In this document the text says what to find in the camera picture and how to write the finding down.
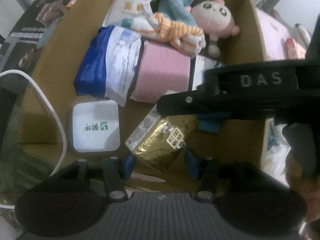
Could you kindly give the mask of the white square tissue pack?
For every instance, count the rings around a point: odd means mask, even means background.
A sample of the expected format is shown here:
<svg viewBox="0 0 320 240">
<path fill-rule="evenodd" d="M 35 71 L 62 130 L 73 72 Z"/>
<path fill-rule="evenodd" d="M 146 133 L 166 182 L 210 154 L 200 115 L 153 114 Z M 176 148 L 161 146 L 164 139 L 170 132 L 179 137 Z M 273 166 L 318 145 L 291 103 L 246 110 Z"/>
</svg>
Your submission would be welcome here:
<svg viewBox="0 0 320 240">
<path fill-rule="evenodd" d="M 113 100 L 75 105 L 73 147 L 79 153 L 112 152 L 120 147 L 118 104 Z"/>
</svg>

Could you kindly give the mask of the pink wet wipes pack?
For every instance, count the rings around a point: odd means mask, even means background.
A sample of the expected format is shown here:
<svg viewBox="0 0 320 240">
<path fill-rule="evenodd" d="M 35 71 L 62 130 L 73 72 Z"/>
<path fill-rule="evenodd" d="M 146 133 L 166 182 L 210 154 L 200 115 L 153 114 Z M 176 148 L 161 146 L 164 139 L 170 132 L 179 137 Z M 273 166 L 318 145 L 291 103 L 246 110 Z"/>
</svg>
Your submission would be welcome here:
<svg viewBox="0 0 320 240">
<path fill-rule="evenodd" d="M 290 37 L 285 41 L 285 50 L 290 60 L 305 59 L 306 50 Z"/>
</svg>

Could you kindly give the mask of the pink printed play mat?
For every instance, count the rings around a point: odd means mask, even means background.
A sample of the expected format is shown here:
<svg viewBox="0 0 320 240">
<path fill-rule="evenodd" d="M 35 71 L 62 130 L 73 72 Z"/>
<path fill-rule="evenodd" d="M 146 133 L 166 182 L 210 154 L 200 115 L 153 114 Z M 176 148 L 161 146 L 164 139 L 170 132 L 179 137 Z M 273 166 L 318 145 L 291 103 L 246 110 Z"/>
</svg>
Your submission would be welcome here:
<svg viewBox="0 0 320 240">
<path fill-rule="evenodd" d="M 289 60 L 285 50 L 285 41 L 289 37 L 307 51 L 311 42 L 311 35 L 301 24 L 297 23 L 294 27 L 291 27 L 277 14 L 272 16 L 258 8 L 256 12 L 268 61 Z"/>
</svg>

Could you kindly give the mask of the teal cloth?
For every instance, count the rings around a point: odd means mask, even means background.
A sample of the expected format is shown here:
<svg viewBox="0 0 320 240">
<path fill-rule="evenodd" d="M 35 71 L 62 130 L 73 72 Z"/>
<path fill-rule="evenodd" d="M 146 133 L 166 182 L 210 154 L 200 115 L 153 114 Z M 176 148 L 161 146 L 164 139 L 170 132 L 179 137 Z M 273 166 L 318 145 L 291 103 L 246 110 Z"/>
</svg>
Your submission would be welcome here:
<svg viewBox="0 0 320 240">
<path fill-rule="evenodd" d="M 197 26 L 194 17 L 187 9 L 194 0 L 159 0 L 158 12 L 172 21 L 180 21 L 186 25 Z"/>
</svg>

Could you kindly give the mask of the white plastic shopping bag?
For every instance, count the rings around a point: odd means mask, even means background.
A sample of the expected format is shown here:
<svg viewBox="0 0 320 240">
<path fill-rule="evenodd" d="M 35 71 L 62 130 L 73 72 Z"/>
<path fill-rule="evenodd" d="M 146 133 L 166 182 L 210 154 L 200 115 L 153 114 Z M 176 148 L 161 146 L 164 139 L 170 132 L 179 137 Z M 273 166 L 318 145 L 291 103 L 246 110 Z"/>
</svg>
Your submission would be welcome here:
<svg viewBox="0 0 320 240">
<path fill-rule="evenodd" d="M 267 120 L 267 150 L 261 158 L 261 169 L 274 179 L 289 187 L 286 181 L 286 158 L 291 150 L 282 131 L 285 125 L 275 125 L 274 119 Z"/>
</svg>

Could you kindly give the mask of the blue white plastic package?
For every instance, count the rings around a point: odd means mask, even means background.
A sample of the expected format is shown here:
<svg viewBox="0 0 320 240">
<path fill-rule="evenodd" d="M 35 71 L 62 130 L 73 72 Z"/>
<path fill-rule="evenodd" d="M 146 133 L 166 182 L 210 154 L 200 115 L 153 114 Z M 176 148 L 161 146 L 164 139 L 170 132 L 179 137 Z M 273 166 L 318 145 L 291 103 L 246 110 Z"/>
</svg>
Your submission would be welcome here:
<svg viewBox="0 0 320 240">
<path fill-rule="evenodd" d="M 74 80 L 77 95 L 108 98 L 124 107 L 142 44 L 139 33 L 117 25 L 99 29 Z"/>
</svg>

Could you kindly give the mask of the pink bubble wrap pouch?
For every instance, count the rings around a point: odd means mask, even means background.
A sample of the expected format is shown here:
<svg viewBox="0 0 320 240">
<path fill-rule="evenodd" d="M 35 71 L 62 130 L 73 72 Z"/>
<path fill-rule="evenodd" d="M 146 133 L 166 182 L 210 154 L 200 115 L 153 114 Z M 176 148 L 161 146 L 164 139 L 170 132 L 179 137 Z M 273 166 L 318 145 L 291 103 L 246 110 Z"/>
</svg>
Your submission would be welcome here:
<svg viewBox="0 0 320 240">
<path fill-rule="evenodd" d="M 190 57 L 163 43 L 145 41 L 132 100 L 156 103 L 167 91 L 186 92 Z"/>
</svg>

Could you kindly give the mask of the brown cardboard box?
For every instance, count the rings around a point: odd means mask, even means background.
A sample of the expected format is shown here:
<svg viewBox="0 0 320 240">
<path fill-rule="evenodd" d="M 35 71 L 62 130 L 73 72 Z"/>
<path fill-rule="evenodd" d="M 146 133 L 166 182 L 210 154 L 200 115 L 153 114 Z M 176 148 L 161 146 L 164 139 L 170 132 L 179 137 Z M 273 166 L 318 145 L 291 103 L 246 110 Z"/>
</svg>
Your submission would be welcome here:
<svg viewBox="0 0 320 240">
<path fill-rule="evenodd" d="M 184 6 L 205 0 L 178 0 Z M 257 13 L 250 0 L 224 0 L 231 10 L 240 34 L 221 40 L 220 59 L 226 64 L 264 61 L 265 47 Z M 71 129 L 72 108 L 88 102 L 88 95 L 75 90 L 74 80 L 80 64 L 102 24 L 120 23 L 123 18 L 146 21 L 162 10 L 162 0 L 78 0 L 55 29 L 32 73 L 64 128 Z M 110 85 L 102 85 L 104 96 L 120 102 L 120 138 L 125 141 L 143 120 L 156 100 L 156 93 L 181 90 L 187 86 L 189 58 L 183 53 L 171 60 L 152 56 L 150 64 L 159 74 L 139 72 L 137 66 L 120 66 Z M 24 154 L 17 159 L 16 172 L 28 186 L 34 186 L 51 174 L 60 159 L 62 139 L 56 123 L 35 90 L 27 89 L 22 101 L 22 121 L 18 143 Z M 266 151 L 265 122 L 262 120 L 226 122 L 220 134 L 197 132 L 191 146 L 223 161 L 248 161 L 261 165 Z"/>
</svg>

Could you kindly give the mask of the pink white plush toy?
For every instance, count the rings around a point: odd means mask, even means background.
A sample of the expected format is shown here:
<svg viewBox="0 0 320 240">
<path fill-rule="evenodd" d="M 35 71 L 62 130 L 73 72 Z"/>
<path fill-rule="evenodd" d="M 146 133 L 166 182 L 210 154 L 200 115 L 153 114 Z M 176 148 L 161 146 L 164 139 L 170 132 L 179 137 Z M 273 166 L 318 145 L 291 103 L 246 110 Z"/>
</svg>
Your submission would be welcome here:
<svg viewBox="0 0 320 240">
<path fill-rule="evenodd" d="M 218 58 L 221 54 L 219 39 L 235 37 L 240 33 L 240 27 L 235 24 L 224 0 L 203 1 L 192 7 L 190 13 L 197 26 L 209 36 L 208 54 L 211 58 Z"/>
</svg>

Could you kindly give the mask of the orange striped knotted cloth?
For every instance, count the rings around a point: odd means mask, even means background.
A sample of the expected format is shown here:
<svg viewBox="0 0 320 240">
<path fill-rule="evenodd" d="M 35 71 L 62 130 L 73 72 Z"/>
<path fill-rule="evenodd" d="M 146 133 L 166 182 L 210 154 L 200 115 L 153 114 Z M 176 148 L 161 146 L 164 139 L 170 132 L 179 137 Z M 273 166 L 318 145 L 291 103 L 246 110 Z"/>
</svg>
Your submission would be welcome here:
<svg viewBox="0 0 320 240">
<path fill-rule="evenodd" d="M 206 47 L 203 29 L 172 21 L 162 13 L 156 12 L 147 19 L 135 18 L 130 28 L 149 40 L 169 43 L 180 53 L 196 57 Z"/>
</svg>

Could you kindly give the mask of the gold foil packet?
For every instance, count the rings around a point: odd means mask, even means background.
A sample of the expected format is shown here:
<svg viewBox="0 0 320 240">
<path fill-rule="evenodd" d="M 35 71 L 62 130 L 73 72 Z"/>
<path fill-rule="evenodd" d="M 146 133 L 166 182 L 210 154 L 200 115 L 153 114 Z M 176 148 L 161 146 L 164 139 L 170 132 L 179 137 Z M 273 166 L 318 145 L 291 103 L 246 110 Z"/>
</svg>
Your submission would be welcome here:
<svg viewBox="0 0 320 240">
<path fill-rule="evenodd" d="M 125 141 L 130 152 L 152 170 L 163 173 L 197 129 L 195 115 L 161 116 L 154 106 Z"/>
</svg>

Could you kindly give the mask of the blue white bandage box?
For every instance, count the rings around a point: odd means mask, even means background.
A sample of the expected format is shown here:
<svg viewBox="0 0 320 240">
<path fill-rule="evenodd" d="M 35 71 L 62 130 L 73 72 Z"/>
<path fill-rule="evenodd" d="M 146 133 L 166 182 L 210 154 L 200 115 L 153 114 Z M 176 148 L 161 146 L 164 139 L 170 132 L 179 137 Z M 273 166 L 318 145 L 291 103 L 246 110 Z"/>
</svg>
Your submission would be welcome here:
<svg viewBox="0 0 320 240">
<path fill-rule="evenodd" d="M 225 64 L 219 61 L 197 55 L 194 62 L 191 64 L 190 89 L 196 90 L 199 85 L 203 84 L 205 71 L 223 66 L 225 66 Z"/>
</svg>

